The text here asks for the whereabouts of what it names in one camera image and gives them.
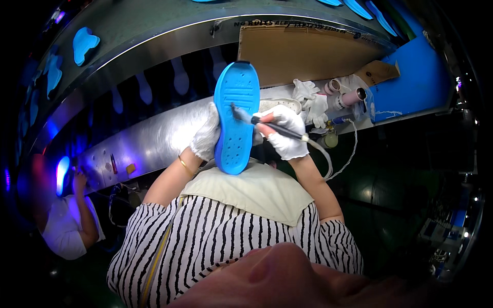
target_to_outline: white hose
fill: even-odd
[[[327,160],[327,163],[329,164],[329,170],[327,171],[327,174],[323,177],[325,179],[325,181],[331,180],[336,175],[338,175],[339,173],[341,173],[347,167],[347,165],[349,165],[349,163],[351,162],[352,157],[356,153],[356,145],[358,144],[358,133],[356,131],[356,125],[354,124],[354,122],[351,119],[348,119],[348,121],[351,122],[352,127],[354,128],[354,149],[352,150],[352,154],[349,157],[348,162],[344,166],[342,166],[342,168],[339,171],[337,171],[336,173],[334,173],[333,175],[332,175],[332,172],[334,170],[332,168],[332,160],[330,159],[329,153],[327,153],[327,151],[320,144],[316,143],[315,141],[313,141],[311,139],[308,140],[308,143],[309,144],[311,144],[314,148],[316,148],[317,150],[319,150],[325,156],[325,159]]]

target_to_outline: plastic bag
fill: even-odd
[[[363,101],[360,101],[351,107],[347,108],[350,110],[356,121],[361,121],[363,117],[368,117],[372,120],[375,119],[375,112],[371,112],[375,110],[375,102],[373,99],[373,94],[370,91],[370,88],[366,85],[366,83],[356,76],[355,74],[351,74],[345,77],[335,78],[341,84],[341,89],[339,92],[334,93],[333,95],[327,95],[327,104],[329,105],[328,111],[334,111],[341,109],[341,106],[337,106],[336,100],[340,94],[350,93],[351,91],[356,90],[357,88],[363,88],[366,92],[366,98]]]

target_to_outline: woman's right hand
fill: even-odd
[[[301,117],[284,105],[277,105],[262,113],[256,113],[254,116],[260,117],[261,122],[273,122],[300,135],[305,133],[305,123]],[[306,142],[284,137],[261,123],[257,124],[256,127],[276,149],[282,160],[288,161],[293,158],[304,157],[309,153]]]

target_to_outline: white shirt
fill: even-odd
[[[99,230],[98,241],[104,240],[105,235],[94,205],[89,197],[85,197],[85,200]],[[41,234],[44,241],[55,254],[66,260],[75,260],[87,252],[79,231],[82,231],[82,225],[75,195],[57,198],[48,211],[48,221]]]
[[[321,224],[314,203],[290,227],[205,197],[185,197],[176,211],[178,202],[177,198],[167,207],[142,204],[129,219],[123,245],[106,274],[109,288],[127,307],[138,306],[151,262],[170,224],[147,307],[169,304],[217,267],[278,242],[298,245],[313,263],[363,273],[363,258],[347,227],[338,220]]]

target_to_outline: striped shirt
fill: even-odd
[[[295,227],[209,198],[188,196],[181,207],[178,203],[176,198],[167,207],[142,204],[129,219],[123,245],[106,275],[109,288],[128,307],[138,307],[151,262],[170,223],[148,307],[169,304],[224,263],[279,242],[296,244],[313,263],[363,273],[363,259],[349,230],[338,220],[320,224],[314,203],[302,211]]]

